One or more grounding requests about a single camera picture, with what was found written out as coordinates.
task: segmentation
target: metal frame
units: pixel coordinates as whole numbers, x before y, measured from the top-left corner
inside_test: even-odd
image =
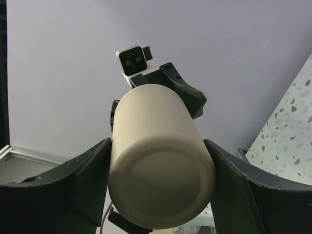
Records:
[[[6,160],[9,157],[16,157],[51,167],[56,167],[63,163],[61,161],[51,159],[53,156],[45,155],[46,157],[43,157],[42,155],[43,154],[32,150],[6,145],[0,150],[0,161]]]

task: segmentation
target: black bracket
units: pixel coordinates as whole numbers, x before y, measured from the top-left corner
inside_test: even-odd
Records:
[[[115,212],[113,207],[110,209],[107,219],[128,234],[149,234],[153,232],[152,229],[143,228],[128,221],[121,214]]]
[[[148,52],[144,51],[145,56],[147,56],[148,54],[147,57],[149,58],[149,60],[152,59],[153,57],[150,52],[150,48],[144,48],[145,50],[147,50],[148,48]],[[186,108],[188,109],[193,119],[196,119],[203,115],[203,108],[207,102],[205,95],[201,91],[188,85],[172,63],[166,63],[160,66],[158,70],[147,73],[145,75],[138,74],[130,78],[130,85],[132,89],[144,84],[159,84],[172,89],[183,100]],[[118,102],[119,100],[114,100],[112,105],[110,118],[112,130],[114,125],[114,114]]]
[[[0,233],[94,234],[101,225],[111,139],[22,183],[0,185]]]
[[[265,172],[204,140],[214,161],[218,234],[311,233],[312,186]]]

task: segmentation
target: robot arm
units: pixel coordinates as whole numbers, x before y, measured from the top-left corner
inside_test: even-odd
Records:
[[[187,85],[171,63],[152,68],[147,63],[152,58],[149,48],[136,50],[142,52],[144,61],[140,60],[142,64],[133,67],[132,72],[124,72],[130,86],[166,86],[180,96],[193,119],[201,116],[204,95]],[[127,66],[127,59],[123,60],[127,56],[123,55],[118,53],[121,63],[124,61]],[[117,105],[118,101],[114,101],[112,127]],[[271,175],[209,140],[204,143],[215,167],[211,206],[218,234],[311,232],[311,186]],[[102,218],[111,148],[108,138],[43,174],[22,183],[0,185],[1,233],[94,234]],[[151,231],[129,222],[116,211],[111,211],[108,219],[130,234]]]

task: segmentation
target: ceiling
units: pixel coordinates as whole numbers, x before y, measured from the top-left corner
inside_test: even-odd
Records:
[[[129,87],[115,52],[150,45],[208,103],[204,138],[248,148],[312,52],[310,0],[10,0],[11,144],[71,158],[110,137]]]

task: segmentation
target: wire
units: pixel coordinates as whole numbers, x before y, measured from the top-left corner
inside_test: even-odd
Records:
[[[105,219],[106,219],[106,217],[107,217],[107,215],[108,215],[108,213],[109,213],[109,211],[110,211],[110,209],[111,209],[112,206],[113,206],[113,203],[110,202],[109,205],[108,205],[108,208],[107,208],[107,210],[106,210],[106,212],[105,212],[105,214],[104,214],[104,216],[103,216],[103,219],[102,219],[101,227],[100,227],[100,230],[99,230],[99,233],[100,233],[100,234],[103,234],[104,222],[105,222]]]

